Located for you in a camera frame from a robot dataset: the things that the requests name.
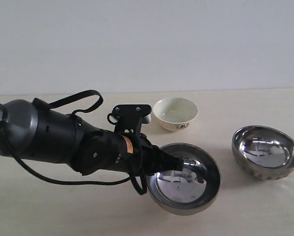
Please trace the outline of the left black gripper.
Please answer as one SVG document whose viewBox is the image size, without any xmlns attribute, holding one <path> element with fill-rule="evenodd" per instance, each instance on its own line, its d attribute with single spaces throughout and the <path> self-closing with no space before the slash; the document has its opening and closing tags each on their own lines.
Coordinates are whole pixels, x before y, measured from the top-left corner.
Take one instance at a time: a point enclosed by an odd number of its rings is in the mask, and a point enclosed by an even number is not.
<svg viewBox="0 0 294 236">
<path fill-rule="evenodd" d="M 173 155 L 175 145 L 153 145 L 146 135 L 115 133 L 99 130 L 87 133 L 71 159 L 71 168 L 84 176 L 97 170 L 129 171 L 129 161 L 135 173 L 143 168 L 146 174 L 182 171 L 184 160 Z"/>
</svg>

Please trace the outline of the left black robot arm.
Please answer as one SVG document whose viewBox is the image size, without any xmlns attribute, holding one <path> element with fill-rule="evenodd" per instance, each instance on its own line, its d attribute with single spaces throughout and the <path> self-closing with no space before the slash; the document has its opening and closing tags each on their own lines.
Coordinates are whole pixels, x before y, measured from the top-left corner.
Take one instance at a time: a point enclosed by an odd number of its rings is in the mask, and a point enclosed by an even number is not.
<svg viewBox="0 0 294 236">
<path fill-rule="evenodd" d="M 0 104 L 0 155 L 67 164 L 87 176 L 112 170 L 138 176 L 182 170 L 183 161 L 141 133 L 149 105 L 118 105 L 108 115 L 113 131 L 94 127 L 77 114 L 61 114 L 41 101 Z"/>
</svg>

